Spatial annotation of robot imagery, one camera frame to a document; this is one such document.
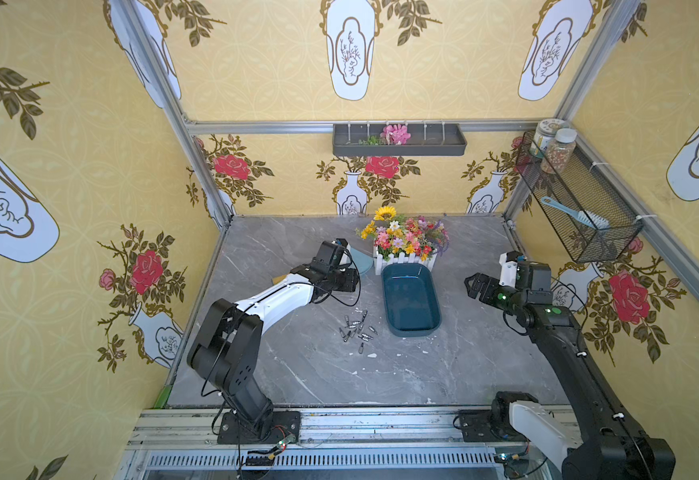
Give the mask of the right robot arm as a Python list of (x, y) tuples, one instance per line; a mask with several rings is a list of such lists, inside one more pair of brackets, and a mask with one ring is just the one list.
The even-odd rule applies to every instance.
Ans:
[(556, 306), (547, 264), (519, 252), (501, 255), (501, 276), (465, 278), (467, 295), (517, 322), (559, 380), (579, 426), (573, 434), (531, 400), (507, 402), (511, 429), (527, 438), (565, 479), (669, 479), (675, 454), (649, 436), (629, 414), (591, 359), (581, 326), (569, 308)]

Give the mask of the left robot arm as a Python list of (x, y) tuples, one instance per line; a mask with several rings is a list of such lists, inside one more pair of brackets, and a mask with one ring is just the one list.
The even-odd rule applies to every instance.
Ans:
[(263, 442), (275, 430), (277, 414), (254, 378), (266, 330), (293, 311), (319, 304), (335, 292), (361, 288), (359, 266), (344, 238), (322, 242), (311, 262), (247, 299), (215, 301), (189, 347), (186, 363), (203, 380), (202, 397), (218, 394), (223, 413), (220, 444)]

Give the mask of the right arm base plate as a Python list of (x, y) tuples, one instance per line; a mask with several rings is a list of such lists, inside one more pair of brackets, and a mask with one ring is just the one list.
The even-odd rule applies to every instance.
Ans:
[(511, 426), (509, 414), (493, 410), (461, 410), (455, 417), (455, 427), (467, 443), (527, 441)]

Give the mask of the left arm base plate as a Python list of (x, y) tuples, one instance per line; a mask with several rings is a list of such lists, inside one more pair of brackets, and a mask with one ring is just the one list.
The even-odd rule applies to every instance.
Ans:
[(212, 430), (221, 445), (264, 445), (285, 439), (290, 442), (299, 440), (300, 426), (301, 413), (295, 410), (275, 411), (259, 424), (247, 422), (241, 414), (227, 411), (221, 420), (215, 422)]

